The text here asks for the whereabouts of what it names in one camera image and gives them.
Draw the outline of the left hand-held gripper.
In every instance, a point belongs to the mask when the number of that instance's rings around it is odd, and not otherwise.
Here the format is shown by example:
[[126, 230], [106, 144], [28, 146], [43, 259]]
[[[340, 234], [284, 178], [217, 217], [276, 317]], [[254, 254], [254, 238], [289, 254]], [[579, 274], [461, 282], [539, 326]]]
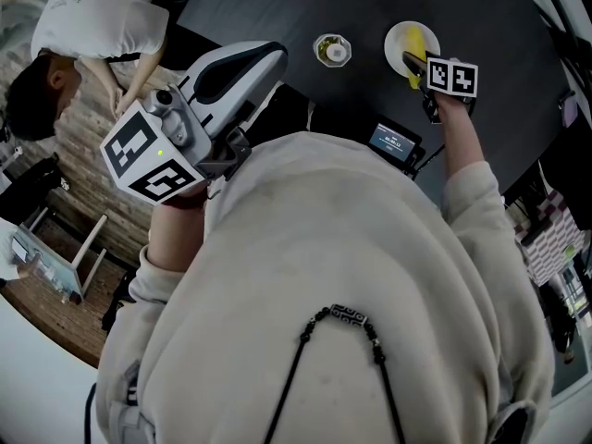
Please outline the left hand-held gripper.
[[179, 148], [161, 120], [135, 101], [101, 144], [117, 187], [161, 204], [202, 181], [229, 178], [251, 149], [240, 128], [288, 65], [277, 42], [232, 43], [201, 55], [177, 86], [191, 122], [193, 143]]

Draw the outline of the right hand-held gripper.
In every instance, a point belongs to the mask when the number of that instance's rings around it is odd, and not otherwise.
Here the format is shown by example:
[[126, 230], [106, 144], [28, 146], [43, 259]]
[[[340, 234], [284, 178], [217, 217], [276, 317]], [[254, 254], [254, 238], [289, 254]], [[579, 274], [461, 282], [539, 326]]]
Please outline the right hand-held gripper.
[[403, 64], [414, 76], [423, 76], [420, 90], [423, 108], [432, 124], [440, 124], [436, 93], [460, 101], [469, 115], [473, 114], [477, 97], [478, 66], [430, 56], [423, 59], [408, 51], [402, 53]]

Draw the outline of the yellow banana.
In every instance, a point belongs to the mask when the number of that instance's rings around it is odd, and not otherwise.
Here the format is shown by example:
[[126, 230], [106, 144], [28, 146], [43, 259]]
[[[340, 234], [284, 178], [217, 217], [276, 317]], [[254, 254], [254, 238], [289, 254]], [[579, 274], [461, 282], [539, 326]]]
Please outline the yellow banana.
[[[404, 33], [404, 45], [403, 45], [403, 52], [408, 51], [415, 56], [423, 59], [425, 62], [427, 60], [426, 56], [426, 47], [425, 47], [425, 40], [421, 29], [417, 26], [409, 27], [406, 32]], [[418, 90], [421, 84], [421, 80], [424, 76], [414, 76], [410, 73], [409, 69], [409, 76], [408, 80], [410, 82], [411, 87], [414, 90]]]

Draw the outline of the white plate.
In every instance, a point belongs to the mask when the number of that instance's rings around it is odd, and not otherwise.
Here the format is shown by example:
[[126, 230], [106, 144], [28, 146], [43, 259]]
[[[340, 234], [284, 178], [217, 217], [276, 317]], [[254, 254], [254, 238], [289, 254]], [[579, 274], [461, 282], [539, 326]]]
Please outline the white plate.
[[402, 52], [405, 48], [405, 35], [411, 27], [417, 27], [421, 30], [425, 41], [425, 49], [433, 54], [440, 54], [439, 40], [434, 32], [423, 23], [407, 20], [401, 21], [391, 27], [384, 40], [384, 54], [388, 64], [399, 75], [407, 78], [408, 68], [402, 61]]

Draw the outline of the person's left forearm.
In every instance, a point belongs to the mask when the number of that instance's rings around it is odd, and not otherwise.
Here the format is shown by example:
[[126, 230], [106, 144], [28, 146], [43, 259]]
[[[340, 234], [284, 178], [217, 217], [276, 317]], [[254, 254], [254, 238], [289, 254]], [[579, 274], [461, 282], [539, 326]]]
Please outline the person's left forearm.
[[207, 184], [199, 183], [157, 205], [152, 214], [146, 257], [173, 272], [186, 272], [204, 241]]

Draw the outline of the person's right forearm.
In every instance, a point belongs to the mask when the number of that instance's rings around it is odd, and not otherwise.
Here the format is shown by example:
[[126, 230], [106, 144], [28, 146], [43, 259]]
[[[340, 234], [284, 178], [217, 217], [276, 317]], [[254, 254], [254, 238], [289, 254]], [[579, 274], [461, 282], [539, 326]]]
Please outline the person's right forearm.
[[480, 142], [465, 105], [440, 92], [435, 93], [443, 128], [448, 177], [484, 160]]

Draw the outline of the black timer display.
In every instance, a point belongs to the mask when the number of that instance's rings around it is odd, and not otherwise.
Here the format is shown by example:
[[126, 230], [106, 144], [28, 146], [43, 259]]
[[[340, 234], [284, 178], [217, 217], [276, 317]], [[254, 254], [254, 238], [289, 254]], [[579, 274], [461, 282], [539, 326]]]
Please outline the black timer display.
[[369, 140], [369, 145], [382, 154], [406, 163], [412, 158], [421, 141], [421, 137], [407, 129], [378, 123]]

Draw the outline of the faceted glass bowl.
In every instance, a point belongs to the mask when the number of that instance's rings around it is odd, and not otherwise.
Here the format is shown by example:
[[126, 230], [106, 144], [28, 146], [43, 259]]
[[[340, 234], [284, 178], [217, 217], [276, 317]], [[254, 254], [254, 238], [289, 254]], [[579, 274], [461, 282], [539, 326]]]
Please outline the faceted glass bowl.
[[352, 58], [352, 46], [341, 35], [320, 35], [313, 44], [314, 55], [327, 68], [342, 68]]

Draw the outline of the pink cloth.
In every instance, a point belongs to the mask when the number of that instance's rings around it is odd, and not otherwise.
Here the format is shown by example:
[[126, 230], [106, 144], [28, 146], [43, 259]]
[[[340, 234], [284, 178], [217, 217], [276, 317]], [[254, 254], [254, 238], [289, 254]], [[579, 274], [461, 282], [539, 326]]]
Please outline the pink cloth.
[[576, 93], [568, 90], [558, 101], [558, 108], [561, 112], [561, 123], [564, 128], [569, 128], [577, 119], [579, 109]]

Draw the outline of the cream sweatshirt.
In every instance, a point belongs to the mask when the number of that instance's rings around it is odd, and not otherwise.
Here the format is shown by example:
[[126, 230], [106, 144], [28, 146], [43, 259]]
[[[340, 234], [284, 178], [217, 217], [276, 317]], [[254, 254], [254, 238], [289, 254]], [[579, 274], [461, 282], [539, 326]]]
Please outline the cream sweatshirt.
[[361, 144], [258, 146], [186, 272], [141, 255], [98, 368], [108, 444], [530, 444], [552, 345], [486, 162], [436, 207]]

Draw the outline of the pale blue side table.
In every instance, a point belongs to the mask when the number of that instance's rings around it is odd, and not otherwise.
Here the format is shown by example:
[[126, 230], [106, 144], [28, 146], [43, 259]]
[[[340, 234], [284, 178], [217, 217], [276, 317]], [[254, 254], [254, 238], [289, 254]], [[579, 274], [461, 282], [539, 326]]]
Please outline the pale blue side table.
[[27, 228], [18, 227], [13, 236], [12, 251], [22, 264], [37, 260], [35, 272], [47, 280], [64, 301], [80, 304], [84, 292], [78, 267], [87, 252], [83, 246], [72, 259], [67, 259]]

